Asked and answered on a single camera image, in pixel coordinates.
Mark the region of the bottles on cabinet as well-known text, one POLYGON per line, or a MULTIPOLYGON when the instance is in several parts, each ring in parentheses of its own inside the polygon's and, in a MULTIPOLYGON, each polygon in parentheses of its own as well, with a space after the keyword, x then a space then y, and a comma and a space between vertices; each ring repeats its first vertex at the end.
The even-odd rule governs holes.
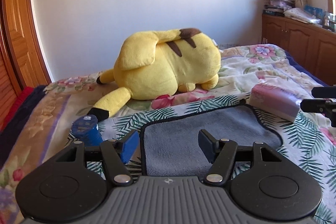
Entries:
POLYGON ((304 10, 314 15, 319 20, 318 24, 324 29, 335 32, 335 14, 310 5, 305 5, 304 10))

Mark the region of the wall socket strip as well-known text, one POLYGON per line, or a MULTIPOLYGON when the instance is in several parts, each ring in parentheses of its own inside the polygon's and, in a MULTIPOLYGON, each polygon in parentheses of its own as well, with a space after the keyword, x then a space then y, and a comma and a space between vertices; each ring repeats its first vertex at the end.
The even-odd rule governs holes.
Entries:
POLYGON ((239 46, 238 43, 223 43, 223 44, 219 44, 219 48, 221 50, 227 49, 227 48, 232 48, 232 47, 236 47, 239 46))

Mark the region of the wooden room door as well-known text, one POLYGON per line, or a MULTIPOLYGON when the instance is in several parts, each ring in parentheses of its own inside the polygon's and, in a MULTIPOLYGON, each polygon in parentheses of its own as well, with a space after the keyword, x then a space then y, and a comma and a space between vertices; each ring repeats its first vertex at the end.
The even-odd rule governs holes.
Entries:
POLYGON ((31 0, 1 0, 6 45, 20 86, 36 87, 51 82, 38 43, 31 0))

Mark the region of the red blanket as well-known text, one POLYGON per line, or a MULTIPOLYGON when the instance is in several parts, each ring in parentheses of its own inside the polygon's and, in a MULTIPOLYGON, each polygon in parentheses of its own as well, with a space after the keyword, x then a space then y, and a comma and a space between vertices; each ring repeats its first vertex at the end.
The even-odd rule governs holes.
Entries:
POLYGON ((25 87, 23 91, 17 96, 11 108, 9 108, 9 112, 5 116, 2 124, 1 124, 1 131, 5 129, 8 123, 13 119, 15 113, 18 111, 18 108, 23 104, 23 102, 27 99, 27 97, 34 91, 32 87, 25 87))

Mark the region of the floral bed quilt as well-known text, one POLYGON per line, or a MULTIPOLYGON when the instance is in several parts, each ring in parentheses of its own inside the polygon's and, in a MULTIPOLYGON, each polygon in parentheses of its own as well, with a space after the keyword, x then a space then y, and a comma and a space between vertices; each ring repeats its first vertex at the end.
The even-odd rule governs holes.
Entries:
MULTIPOLYGON (((72 123, 81 114, 86 114, 98 99, 116 88, 115 84, 97 84, 97 77, 97 73, 70 77, 45 87, 46 95, 34 108, 1 168, 1 223, 19 223, 22 220, 15 200, 20 180, 71 144, 75 140, 71 134, 72 123)), ((208 100, 235 95, 247 99, 251 89, 259 83, 286 89, 300 99, 309 98, 312 88, 319 85, 278 46, 234 47, 222 52, 219 81, 214 89, 195 89, 152 101, 132 100, 114 117, 150 111, 154 107, 183 105, 198 98, 208 100)), ((329 132, 330 121, 320 114, 308 115, 327 120, 327 137, 335 145, 335 135, 329 132)))

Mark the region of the purple and grey towel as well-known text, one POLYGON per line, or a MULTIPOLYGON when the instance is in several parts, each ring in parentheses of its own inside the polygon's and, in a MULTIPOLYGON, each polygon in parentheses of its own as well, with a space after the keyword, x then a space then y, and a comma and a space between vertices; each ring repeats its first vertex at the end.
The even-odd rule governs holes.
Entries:
POLYGON ((280 134, 262 124, 250 105, 238 104, 155 121, 140 130, 142 174, 203 177, 221 150, 221 140, 250 147, 254 142, 273 149, 280 134))

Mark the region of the stack of folded linens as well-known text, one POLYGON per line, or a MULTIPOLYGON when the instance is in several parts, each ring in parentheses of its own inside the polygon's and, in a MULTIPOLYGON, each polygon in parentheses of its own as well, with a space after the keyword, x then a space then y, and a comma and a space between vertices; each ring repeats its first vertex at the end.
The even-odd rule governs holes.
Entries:
POLYGON ((264 0, 263 14, 284 17, 284 12, 295 8, 294 0, 264 0))

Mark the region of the yellow Pikachu plush toy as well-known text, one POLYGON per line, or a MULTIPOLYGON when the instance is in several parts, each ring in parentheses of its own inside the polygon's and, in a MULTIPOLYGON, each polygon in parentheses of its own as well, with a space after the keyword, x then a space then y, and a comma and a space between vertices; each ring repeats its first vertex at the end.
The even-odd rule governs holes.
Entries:
POLYGON ((197 28, 141 31, 122 44, 113 68, 99 75, 100 85, 115 82, 117 89, 100 98, 88 111, 104 121, 131 100, 154 100, 198 85, 211 90, 219 81, 221 52, 197 28))

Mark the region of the slatted wooden wardrobe door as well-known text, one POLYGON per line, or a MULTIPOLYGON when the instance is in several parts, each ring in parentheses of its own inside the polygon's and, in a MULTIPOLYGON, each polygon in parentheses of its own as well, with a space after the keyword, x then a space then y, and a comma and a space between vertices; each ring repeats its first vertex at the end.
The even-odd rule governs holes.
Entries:
POLYGON ((15 71, 13 70, 11 55, 7 50, 5 38, 1 31, 1 129, 6 121, 6 116, 10 108, 21 92, 17 82, 15 71))

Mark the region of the low wooden cabinet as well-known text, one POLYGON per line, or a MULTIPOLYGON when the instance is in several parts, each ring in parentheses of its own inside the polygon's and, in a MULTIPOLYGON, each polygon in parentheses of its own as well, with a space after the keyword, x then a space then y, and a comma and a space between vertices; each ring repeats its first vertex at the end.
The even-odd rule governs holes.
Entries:
POLYGON ((335 33, 313 24, 264 14, 262 38, 286 50, 319 80, 335 85, 335 33))

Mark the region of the blue cup with lid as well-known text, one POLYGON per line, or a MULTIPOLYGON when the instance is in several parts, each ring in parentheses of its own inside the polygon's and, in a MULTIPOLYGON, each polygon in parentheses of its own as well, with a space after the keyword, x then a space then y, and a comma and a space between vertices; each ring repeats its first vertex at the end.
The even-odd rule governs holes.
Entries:
POLYGON ((99 146, 103 142, 98 130, 98 120, 94 115, 85 115, 76 119, 72 124, 71 134, 85 146, 99 146))

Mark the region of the pink tissue pack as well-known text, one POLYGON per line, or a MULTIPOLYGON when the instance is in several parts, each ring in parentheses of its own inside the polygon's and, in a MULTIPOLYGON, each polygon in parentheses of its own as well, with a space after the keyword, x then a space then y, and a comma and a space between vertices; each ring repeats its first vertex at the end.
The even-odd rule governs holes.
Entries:
POLYGON ((292 92, 268 84, 257 84, 251 90, 249 104, 282 119, 294 122, 301 100, 292 92))

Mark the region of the dark blue blanket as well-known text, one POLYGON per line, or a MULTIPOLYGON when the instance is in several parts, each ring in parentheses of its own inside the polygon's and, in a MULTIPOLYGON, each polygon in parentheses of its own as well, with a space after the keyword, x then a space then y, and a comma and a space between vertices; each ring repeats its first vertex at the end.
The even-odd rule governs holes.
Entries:
POLYGON ((40 85, 33 88, 34 91, 18 108, 18 111, 15 113, 13 119, 8 123, 5 129, 1 131, 1 168, 7 161, 18 136, 29 120, 34 108, 46 95, 44 91, 45 87, 45 85, 40 85))

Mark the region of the white folded cloth bundle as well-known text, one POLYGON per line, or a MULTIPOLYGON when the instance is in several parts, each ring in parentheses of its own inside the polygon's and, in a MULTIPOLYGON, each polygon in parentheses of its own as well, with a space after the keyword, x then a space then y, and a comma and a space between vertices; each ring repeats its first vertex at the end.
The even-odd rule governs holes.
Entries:
POLYGON ((284 11, 284 15, 287 18, 302 22, 302 23, 307 23, 307 24, 315 24, 315 25, 320 25, 321 20, 317 18, 315 15, 300 9, 300 8, 292 8, 284 11))

